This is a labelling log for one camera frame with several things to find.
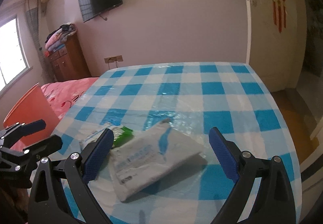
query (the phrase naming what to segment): blue and white checkered tablecloth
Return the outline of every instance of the blue and white checkered tablecloth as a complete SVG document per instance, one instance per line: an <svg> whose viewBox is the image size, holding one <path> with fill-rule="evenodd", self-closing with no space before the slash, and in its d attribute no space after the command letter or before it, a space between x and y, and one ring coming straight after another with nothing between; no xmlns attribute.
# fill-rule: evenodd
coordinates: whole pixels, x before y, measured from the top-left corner
<svg viewBox="0 0 323 224"><path fill-rule="evenodd" d="M190 160L127 203L115 195L106 159L89 187L114 224L209 224L233 187L208 143L213 126L255 157L282 158L299 219L301 179L292 138L263 82L241 63L169 63L109 70L57 125L54 133L62 137L63 147L51 158L80 152L79 141L106 122L146 130L164 118L172 118L175 129L204 144L201 159ZM260 183L256 180L240 220L252 208ZM82 219L67 182L63 184L74 216Z"/></svg>

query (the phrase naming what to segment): orange plastic container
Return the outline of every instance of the orange plastic container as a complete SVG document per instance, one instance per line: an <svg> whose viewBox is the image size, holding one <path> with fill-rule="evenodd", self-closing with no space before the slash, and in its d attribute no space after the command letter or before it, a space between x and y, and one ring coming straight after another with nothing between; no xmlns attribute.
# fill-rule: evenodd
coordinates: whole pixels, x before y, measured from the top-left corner
<svg viewBox="0 0 323 224"><path fill-rule="evenodd" d="M48 138L59 123L59 118L47 102L38 83L14 105L4 119L3 126L6 128L17 122L27 124L39 119L46 122L46 128L32 135L24 136L11 149L22 151L24 147Z"/></svg>

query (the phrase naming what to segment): power socket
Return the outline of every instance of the power socket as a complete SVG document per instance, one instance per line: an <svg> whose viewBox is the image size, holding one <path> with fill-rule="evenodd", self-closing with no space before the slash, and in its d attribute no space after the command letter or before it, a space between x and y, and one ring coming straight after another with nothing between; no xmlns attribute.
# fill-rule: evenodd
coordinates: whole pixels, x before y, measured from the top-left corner
<svg viewBox="0 0 323 224"><path fill-rule="evenodd" d="M104 59L104 62L105 62L106 64L108 64L108 63L113 63L113 62L116 62L116 61L118 61L118 62L122 62L122 61L123 61L122 56L121 56L121 55L118 55L118 56L111 56L111 57L106 57L106 58Z"/></svg>

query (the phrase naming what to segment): pile of clothes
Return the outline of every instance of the pile of clothes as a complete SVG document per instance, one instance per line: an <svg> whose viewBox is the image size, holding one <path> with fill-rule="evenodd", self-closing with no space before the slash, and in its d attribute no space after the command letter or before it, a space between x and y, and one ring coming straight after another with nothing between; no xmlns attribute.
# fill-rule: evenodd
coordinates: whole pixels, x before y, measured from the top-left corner
<svg viewBox="0 0 323 224"><path fill-rule="evenodd" d="M67 41L67 38L74 35L76 31L75 24L67 23L61 25L59 29L49 34L45 42L45 56L48 57L50 54L62 48L64 43Z"/></svg>

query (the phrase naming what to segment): door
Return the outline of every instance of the door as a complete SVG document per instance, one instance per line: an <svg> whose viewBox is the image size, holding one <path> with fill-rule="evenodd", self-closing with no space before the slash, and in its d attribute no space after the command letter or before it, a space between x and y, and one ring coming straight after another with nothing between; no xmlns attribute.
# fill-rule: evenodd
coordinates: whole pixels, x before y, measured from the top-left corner
<svg viewBox="0 0 323 224"><path fill-rule="evenodd" d="M64 81L79 79L68 54L61 56L57 60L59 68L62 71Z"/></svg>
<svg viewBox="0 0 323 224"><path fill-rule="evenodd" d="M52 65L53 65L53 70L54 70L54 74L56 76L57 81L58 82L65 81L64 77L63 77L63 74L62 74L62 71L59 68L59 60L58 59L54 60L52 62Z"/></svg>
<svg viewBox="0 0 323 224"><path fill-rule="evenodd" d="M246 0L248 49L246 62L269 91L294 88L306 44L304 0Z"/></svg>

